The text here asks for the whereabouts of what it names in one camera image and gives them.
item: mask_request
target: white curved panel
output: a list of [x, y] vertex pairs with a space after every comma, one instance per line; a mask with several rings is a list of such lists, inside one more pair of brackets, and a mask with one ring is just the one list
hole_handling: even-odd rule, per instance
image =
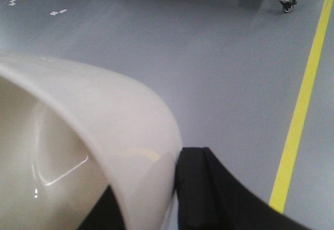
[[[0, 166], [4, 168], [0, 175], [13, 183], [31, 182], [33, 197], [23, 198], [27, 205], [51, 191], [45, 198], [53, 199], [54, 208], [46, 209], [41, 200], [40, 211], [66, 224], [77, 210], [74, 226], [91, 208], [92, 202], [83, 204], [84, 198], [96, 201], [110, 183], [128, 230], [160, 228], [182, 143], [173, 115], [156, 94], [105, 69], [5, 52], [0, 53], [0, 77], [0, 112], [6, 118], [0, 128]], [[21, 165], [19, 174], [11, 173], [17, 165]], [[1, 186], [2, 199], [8, 186]], [[71, 193], [70, 186], [76, 192]], [[15, 194], [27, 195], [31, 189], [13, 191], [6, 205], [15, 200]], [[64, 194], [73, 201], [71, 207], [61, 202]], [[34, 212], [22, 215], [22, 221], [28, 215], [40, 219]]]

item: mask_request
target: yellow floor line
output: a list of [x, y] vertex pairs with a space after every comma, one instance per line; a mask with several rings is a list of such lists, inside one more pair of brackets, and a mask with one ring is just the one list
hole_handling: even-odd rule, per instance
[[323, 49], [327, 26], [333, 0], [325, 0], [321, 11], [317, 31], [308, 58], [301, 89], [297, 98], [296, 107], [290, 123], [287, 139], [285, 141], [281, 162], [277, 171], [275, 184], [271, 193], [269, 205], [280, 213], [283, 213], [287, 200], [290, 181], [294, 169], [295, 160], [302, 136], [313, 84], [317, 75], [321, 51]]

